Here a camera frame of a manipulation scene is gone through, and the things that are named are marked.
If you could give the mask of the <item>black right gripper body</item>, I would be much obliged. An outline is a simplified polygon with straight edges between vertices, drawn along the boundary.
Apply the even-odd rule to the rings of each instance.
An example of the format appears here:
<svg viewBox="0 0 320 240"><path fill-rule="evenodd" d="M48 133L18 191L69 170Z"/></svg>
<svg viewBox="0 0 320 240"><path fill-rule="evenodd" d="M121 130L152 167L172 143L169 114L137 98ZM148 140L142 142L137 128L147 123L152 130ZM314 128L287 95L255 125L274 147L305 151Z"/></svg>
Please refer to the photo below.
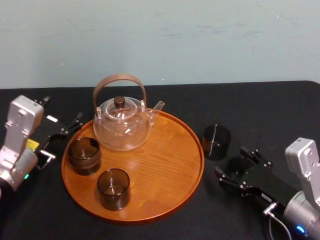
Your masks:
<svg viewBox="0 0 320 240"><path fill-rule="evenodd" d="M277 207L285 208L298 190L274 176L273 169L263 164L248 168L238 183L245 195L256 195Z"/></svg>

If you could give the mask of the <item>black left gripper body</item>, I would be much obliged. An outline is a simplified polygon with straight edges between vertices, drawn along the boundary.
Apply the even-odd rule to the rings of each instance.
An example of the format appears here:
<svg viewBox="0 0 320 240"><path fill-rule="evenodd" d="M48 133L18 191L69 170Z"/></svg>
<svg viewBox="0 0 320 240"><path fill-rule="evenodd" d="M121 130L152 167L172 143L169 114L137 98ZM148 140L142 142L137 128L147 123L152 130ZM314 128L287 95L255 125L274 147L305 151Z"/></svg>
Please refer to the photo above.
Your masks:
<svg viewBox="0 0 320 240"><path fill-rule="evenodd" d="M34 153L38 160L43 158L41 150L46 148L55 140L65 139L68 135L67 127L59 121L53 121L48 115L41 120L40 125L29 137L30 140L38 143Z"/></svg>

